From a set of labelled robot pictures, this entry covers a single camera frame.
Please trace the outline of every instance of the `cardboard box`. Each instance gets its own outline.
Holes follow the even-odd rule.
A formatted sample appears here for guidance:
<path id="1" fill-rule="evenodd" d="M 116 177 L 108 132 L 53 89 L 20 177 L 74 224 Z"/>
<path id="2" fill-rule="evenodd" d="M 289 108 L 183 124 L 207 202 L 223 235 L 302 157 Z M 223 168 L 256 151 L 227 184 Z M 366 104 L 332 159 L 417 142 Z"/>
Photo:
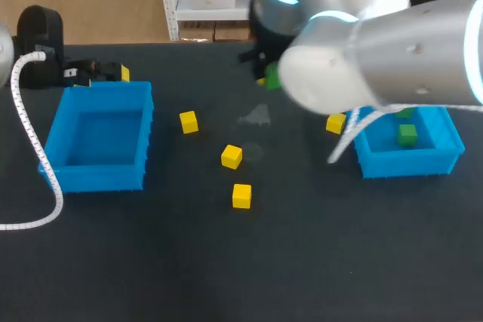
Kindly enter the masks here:
<path id="1" fill-rule="evenodd" d="M 247 41 L 250 39 L 248 21 L 217 22 L 214 30 L 215 41 Z"/>
<path id="2" fill-rule="evenodd" d="M 180 40 L 210 42 L 213 41 L 214 22 L 193 20 L 181 23 Z"/>

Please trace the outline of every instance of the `white shelf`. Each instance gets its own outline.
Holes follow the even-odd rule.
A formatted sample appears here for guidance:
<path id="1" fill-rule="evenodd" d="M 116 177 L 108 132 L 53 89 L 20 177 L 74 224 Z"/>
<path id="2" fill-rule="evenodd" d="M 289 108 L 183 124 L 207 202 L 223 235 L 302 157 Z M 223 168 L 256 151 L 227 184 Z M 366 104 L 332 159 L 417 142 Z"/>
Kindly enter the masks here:
<path id="1" fill-rule="evenodd" d="M 190 9 L 187 0 L 174 0 L 178 20 L 247 20 L 250 0 L 236 0 L 233 9 Z"/>

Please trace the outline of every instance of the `blue plastic box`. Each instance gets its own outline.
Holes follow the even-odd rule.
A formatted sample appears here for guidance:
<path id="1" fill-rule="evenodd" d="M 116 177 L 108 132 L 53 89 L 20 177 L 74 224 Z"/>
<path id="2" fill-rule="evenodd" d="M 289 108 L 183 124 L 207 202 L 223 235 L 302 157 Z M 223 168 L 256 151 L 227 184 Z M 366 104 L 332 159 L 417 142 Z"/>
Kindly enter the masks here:
<path id="1" fill-rule="evenodd" d="M 359 120 L 373 111 L 361 110 Z M 398 126 L 414 124 L 417 144 L 397 143 Z M 416 108 L 409 119 L 385 115 L 354 140 L 364 178 L 449 174 L 465 148 L 448 111 L 442 107 Z"/>
<path id="2" fill-rule="evenodd" d="M 142 190 L 153 109 L 149 82 L 65 89 L 45 145 L 62 190 Z"/>

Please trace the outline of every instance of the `yellow block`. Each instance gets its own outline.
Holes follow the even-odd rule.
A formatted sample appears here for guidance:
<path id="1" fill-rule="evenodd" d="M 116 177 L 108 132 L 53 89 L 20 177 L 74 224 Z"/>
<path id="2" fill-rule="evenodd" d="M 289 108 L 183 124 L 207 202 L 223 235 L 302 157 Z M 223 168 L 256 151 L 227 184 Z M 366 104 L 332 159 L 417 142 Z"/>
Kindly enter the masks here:
<path id="1" fill-rule="evenodd" d="M 221 164 L 224 167 L 229 167 L 230 169 L 236 170 L 236 168 L 242 162 L 243 152 L 242 149 L 236 146 L 228 145 L 221 154 Z"/>
<path id="2" fill-rule="evenodd" d="M 346 118 L 347 116 L 343 113 L 338 113 L 337 115 L 330 115 L 327 120 L 327 127 L 325 129 L 327 131 L 340 135 L 340 133 L 342 133 L 344 123 L 346 122 Z"/>
<path id="3" fill-rule="evenodd" d="M 129 73 L 129 68 L 124 67 L 124 65 L 121 64 L 121 81 L 129 82 L 131 80 L 130 77 L 131 76 L 130 76 L 130 73 Z"/>
<path id="4" fill-rule="evenodd" d="M 235 184 L 233 187 L 233 207 L 250 209 L 251 185 Z"/>
<path id="5" fill-rule="evenodd" d="M 198 121 L 194 111 L 180 113 L 181 126 L 183 133 L 191 133 L 198 131 Z"/>

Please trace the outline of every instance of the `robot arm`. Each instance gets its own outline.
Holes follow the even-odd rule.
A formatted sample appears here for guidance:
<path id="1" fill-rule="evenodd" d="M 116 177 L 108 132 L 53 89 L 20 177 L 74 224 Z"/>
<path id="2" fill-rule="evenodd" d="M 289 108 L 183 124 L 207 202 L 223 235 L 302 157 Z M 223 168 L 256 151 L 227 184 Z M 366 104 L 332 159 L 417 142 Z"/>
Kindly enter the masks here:
<path id="1" fill-rule="evenodd" d="M 14 65 L 14 43 L 7 28 L 0 23 L 0 89 L 5 85 Z"/>
<path id="2" fill-rule="evenodd" d="M 331 114 L 483 103 L 482 13 L 483 0 L 252 0 L 251 25 L 288 95 Z"/>

